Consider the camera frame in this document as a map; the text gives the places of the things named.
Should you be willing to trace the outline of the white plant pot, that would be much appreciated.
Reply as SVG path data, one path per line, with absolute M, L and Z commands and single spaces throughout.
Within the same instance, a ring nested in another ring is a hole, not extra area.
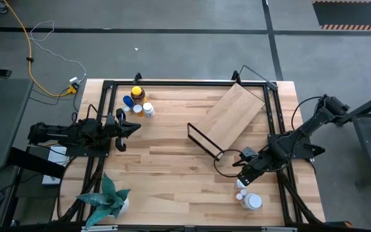
M 127 198 L 125 201 L 124 201 L 124 204 L 122 205 L 120 211 L 119 211 L 119 216 L 125 214 L 127 212 L 129 208 L 129 198 Z

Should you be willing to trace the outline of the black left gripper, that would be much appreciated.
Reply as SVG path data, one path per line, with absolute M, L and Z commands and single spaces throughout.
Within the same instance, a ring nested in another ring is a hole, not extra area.
M 105 130 L 109 137 L 116 137 L 115 147 L 119 151 L 126 151 L 124 139 L 135 133 L 140 127 L 140 124 L 126 121 L 126 114 L 122 108 L 116 110 L 116 117 L 111 113 L 106 116 Z

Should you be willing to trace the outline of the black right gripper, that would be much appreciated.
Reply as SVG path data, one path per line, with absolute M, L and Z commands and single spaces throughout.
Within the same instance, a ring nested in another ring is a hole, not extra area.
M 233 167 L 242 167 L 237 178 L 248 186 L 267 171 L 270 163 L 271 157 L 268 153 L 263 151 L 257 153 L 252 148 L 246 147 L 240 153 L 240 159 L 233 163 Z

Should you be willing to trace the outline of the silver aluminium bar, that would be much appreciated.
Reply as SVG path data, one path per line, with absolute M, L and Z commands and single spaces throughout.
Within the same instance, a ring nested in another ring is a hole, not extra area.
M 81 232 L 115 232 L 118 231 L 117 225 L 102 225 L 102 226 L 91 226 L 81 227 Z
M 295 227 L 262 227 L 261 232 L 298 232 Z

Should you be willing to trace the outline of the amber bottle with yellow cap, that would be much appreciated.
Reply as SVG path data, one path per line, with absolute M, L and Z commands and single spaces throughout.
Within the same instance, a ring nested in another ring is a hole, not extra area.
M 145 91 L 139 86 L 134 86 L 131 89 L 131 98 L 135 104 L 143 105 L 146 102 Z

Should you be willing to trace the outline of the black mat with striped edge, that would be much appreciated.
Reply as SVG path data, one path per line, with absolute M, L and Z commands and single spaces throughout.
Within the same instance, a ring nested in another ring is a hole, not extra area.
M 323 30 L 371 30 L 371 0 L 314 0 Z

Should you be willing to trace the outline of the black metal table frame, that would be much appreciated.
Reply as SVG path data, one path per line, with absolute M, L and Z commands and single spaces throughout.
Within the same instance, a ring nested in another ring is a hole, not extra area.
M 104 172 L 117 189 L 131 189 L 129 208 L 121 217 L 107 217 L 101 224 L 165 225 L 165 226 L 282 226 L 281 199 L 286 200 L 292 221 L 300 214 L 289 194 L 280 197 L 277 175 L 266 173 L 248 187 L 249 193 L 261 196 L 257 211 L 244 210 L 236 201 L 234 179 L 217 174 L 213 158 L 205 154 L 187 136 L 187 123 L 198 122 L 235 81 L 139 80 L 149 101 L 156 109 L 152 119 L 128 115 L 128 120 L 142 127 L 127 141 L 127 151 L 119 152 L 112 142 Z M 268 90 L 272 117 L 263 106 L 231 146 L 261 149 L 274 129 L 290 130 L 290 118 L 298 98 L 292 81 L 278 81 L 278 100 Z M 81 192 L 87 158 L 75 159 L 62 181 L 59 213 L 63 216 Z M 318 219 L 324 221 L 316 176 L 305 160 L 294 160 L 290 181 Z

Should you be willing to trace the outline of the black desk support beam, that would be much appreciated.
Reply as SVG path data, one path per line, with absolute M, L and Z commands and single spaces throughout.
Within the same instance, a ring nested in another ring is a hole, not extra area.
M 65 172 L 65 167 L 60 164 L 42 159 L 14 147 L 11 148 L 6 163 L 59 179 L 62 178 Z

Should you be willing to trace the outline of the green leafy plant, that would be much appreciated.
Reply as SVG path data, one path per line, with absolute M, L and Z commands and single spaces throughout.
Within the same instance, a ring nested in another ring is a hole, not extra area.
M 112 215 L 114 218 L 118 218 L 131 191 L 131 189 L 116 190 L 114 182 L 105 173 L 103 174 L 101 188 L 101 193 L 85 193 L 77 196 L 78 200 L 96 208 L 87 219 L 84 230 L 89 230 L 90 227 L 106 216 Z

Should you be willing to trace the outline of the large white bottle maroon label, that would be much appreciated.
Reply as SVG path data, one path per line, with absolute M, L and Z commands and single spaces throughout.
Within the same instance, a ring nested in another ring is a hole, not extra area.
M 245 195 L 240 202 L 242 208 L 249 209 L 249 210 L 257 210 L 260 209 L 262 206 L 262 198 L 254 193 L 248 193 Z

